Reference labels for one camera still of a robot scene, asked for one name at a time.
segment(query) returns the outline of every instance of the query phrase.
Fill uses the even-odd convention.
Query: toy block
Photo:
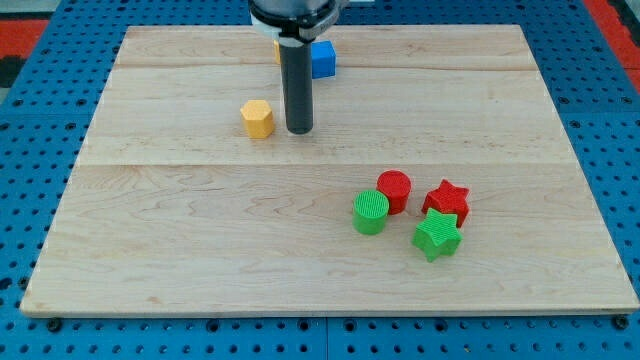
[[[427,193],[422,212],[426,214],[429,208],[433,208],[443,214],[456,214],[458,215],[456,226],[460,228],[469,214],[467,195],[469,195],[469,189],[454,186],[443,179],[440,187]]]
[[[275,129],[273,111],[265,100],[249,100],[240,109],[242,123],[252,139],[264,139]]]
[[[416,226],[413,245],[424,252],[428,262],[440,255],[455,254],[462,241],[462,234],[456,227],[457,219],[456,214],[442,214],[429,208],[427,217]]]
[[[386,224],[389,200],[377,190],[365,190],[353,201],[353,227],[364,235],[380,233]]]
[[[388,170],[378,177],[376,190],[389,199],[389,215],[404,211],[411,192],[411,180],[402,171]]]
[[[280,43],[273,40],[273,52],[275,53],[276,64],[280,65]]]
[[[311,44],[311,77],[320,79],[336,75],[336,52],[331,41]]]

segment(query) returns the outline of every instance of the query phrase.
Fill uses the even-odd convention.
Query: green cylinder
[[[378,234],[384,229],[388,213],[387,197],[376,190],[365,190],[353,201],[353,227],[361,234]]]

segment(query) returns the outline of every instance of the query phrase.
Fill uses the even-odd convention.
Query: red star block
[[[427,193],[422,212],[426,214],[429,208],[433,208],[443,214],[457,214],[456,226],[460,228],[469,213],[467,195],[469,195],[469,189],[454,186],[446,179],[442,179],[439,188]]]

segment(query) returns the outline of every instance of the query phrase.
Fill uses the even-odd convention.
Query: yellow block
[[[276,64],[280,65],[280,43],[273,40],[273,50],[276,53]]]
[[[264,139],[271,135],[275,125],[273,111],[265,100],[249,100],[240,109],[242,123],[247,135],[252,139]]]

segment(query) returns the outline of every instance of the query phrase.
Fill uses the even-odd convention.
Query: red cylinder
[[[404,211],[411,192],[411,180],[402,171],[388,170],[378,177],[376,190],[389,199],[389,215]]]

